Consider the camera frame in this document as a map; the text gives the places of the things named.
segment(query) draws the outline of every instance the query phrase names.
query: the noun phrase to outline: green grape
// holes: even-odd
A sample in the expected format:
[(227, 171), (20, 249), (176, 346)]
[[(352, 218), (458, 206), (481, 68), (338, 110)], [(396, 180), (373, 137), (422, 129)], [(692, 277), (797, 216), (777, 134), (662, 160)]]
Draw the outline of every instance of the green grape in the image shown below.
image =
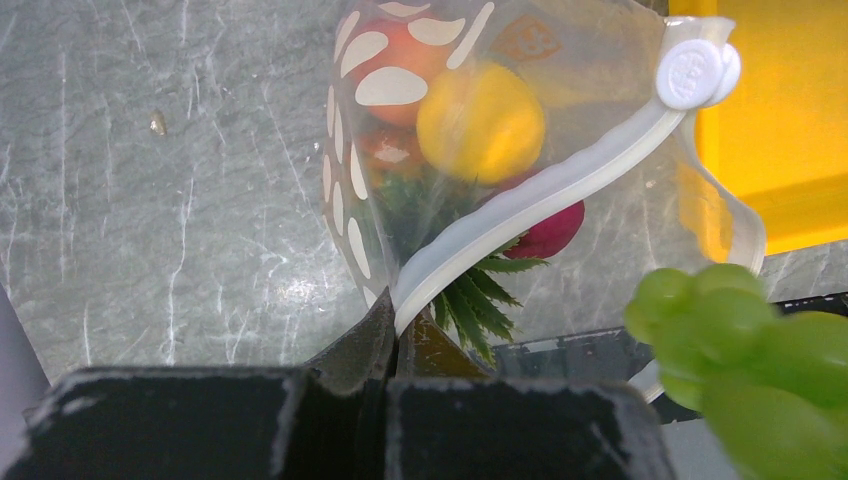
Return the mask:
[(766, 298), (762, 282), (750, 270), (732, 263), (717, 263), (695, 275), (694, 289), (704, 295), (718, 288), (736, 288)]
[(735, 288), (711, 290), (695, 300), (693, 327), (701, 351), (720, 365), (735, 365), (753, 354), (762, 327), (778, 312), (761, 297)]
[(803, 398), (728, 373), (707, 380), (701, 405), (745, 478), (844, 480), (848, 432)]
[(666, 373), (683, 380), (701, 381), (716, 371), (698, 345), (694, 332), (697, 322), (692, 314), (681, 313), (654, 328), (654, 356)]
[(676, 377), (668, 372), (660, 371), (660, 383), (666, 395), (690, 410), (701, 410), (701, 394), (703, 382), (696, 382)]
[(673, 268), (660, 268), (645, 275), (635, 299), (647, 314), (663, 318), (685, 308), (691, 298), (692, 277)]
[(656, 319), (645, 313), (645, 309), (634, 300), (624, 308), (624, 326), (630, 335), (642, 343), (653, 343), (652, 330)]
[(848, 320), (823, 312), (789, 315), (763, 329), (751, 364), (763, 383), (822, 407), (848, 407)]

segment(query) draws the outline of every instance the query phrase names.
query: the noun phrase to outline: marble countertop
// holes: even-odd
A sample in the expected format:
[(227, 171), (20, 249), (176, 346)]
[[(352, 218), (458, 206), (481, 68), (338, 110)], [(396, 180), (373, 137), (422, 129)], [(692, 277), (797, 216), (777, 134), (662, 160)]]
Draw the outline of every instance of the marble countertop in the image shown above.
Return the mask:
[[(342, 8), (5, 2), (0, 282), (51, 380), (297, 363), (359, 320), (319, 219)], [(764, 277), (774, 300), (844, 291), (846, 263), (842, 242), (768, 258)]]

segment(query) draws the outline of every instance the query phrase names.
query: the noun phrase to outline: yellow tray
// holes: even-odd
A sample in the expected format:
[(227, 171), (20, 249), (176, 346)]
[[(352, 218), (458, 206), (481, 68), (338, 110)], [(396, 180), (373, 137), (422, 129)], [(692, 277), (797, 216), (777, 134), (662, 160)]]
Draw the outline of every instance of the yellow tray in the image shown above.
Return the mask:
[[(767, 253), (848, 239), (848, 0), (670, 0), (672, 15), (736, 21), (736, 90), (699, 113), (704, 165), (763, 218)], [(711, 257), (727, 219), (681, 205)], [(697, 208), (701, 221), (693, 222)]]

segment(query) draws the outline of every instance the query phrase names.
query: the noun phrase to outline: transparent bag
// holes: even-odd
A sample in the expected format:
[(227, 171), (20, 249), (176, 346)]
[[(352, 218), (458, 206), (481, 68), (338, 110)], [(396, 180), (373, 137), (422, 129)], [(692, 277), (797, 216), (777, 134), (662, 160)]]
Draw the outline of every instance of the transparent bag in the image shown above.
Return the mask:
[[(621, 326), (658, 267), (759, 271), (761, 220), (701, 165), (695, 109), (657, 88), (669, 51), (698, 40), (721, 52), (732, 28), (629, 0), (352, 1), (327, 102), (324, 213), (366, 302), (388, 286), (403, 331), (569, 208), (571, 238), (549, 265), (492, 274), (523, 304), (499, 305), (514, 341)], [(699, 67), (683, 67), (685, 86)]]

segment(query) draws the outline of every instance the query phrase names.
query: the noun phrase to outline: yellow fruit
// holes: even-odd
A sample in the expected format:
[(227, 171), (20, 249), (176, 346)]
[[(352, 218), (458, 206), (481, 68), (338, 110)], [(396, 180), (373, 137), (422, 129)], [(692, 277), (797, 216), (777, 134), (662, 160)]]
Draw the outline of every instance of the yellow fruit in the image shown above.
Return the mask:
[(483, 61), (430, 82), (417, 129), (421, 152), (433, 167), (494, 185), (527, 171), (539, 158), (545, 114), (523, 80)]

